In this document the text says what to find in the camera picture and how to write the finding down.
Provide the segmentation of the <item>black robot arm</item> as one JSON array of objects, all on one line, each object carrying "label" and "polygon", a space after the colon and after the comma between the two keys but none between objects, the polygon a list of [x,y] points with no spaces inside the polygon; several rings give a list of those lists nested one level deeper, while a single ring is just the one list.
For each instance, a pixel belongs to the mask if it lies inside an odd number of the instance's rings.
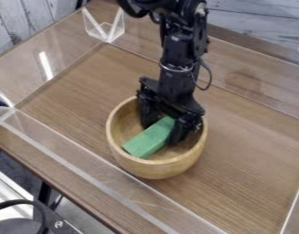
[{"label": "black robot arm", "polygon": [[163,56],[156,80],[142,77],[136,91],[142,126],[148,128],[162,114],[175,119],[166,143],[182,142],[203,127],[204,108],[194,98],[199,70],[207,66],[207,0],[116,0],[134,18],[148,16],[160,26]]}]

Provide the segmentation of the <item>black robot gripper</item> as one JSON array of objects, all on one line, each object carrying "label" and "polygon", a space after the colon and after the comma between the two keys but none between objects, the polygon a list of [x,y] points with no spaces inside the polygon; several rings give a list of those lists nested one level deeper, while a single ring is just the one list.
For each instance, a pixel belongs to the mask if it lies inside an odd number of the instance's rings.
[{"label": "black robot gripper", "polygon": [[167,145],[175,145],[203,127],[206,110],[194,98],[200,64],[176,68],[162,64],[160,69],[159,79],[139,78],[140,124],[147,129],[160,120],[162,113],[176,119],[166,140]]}]

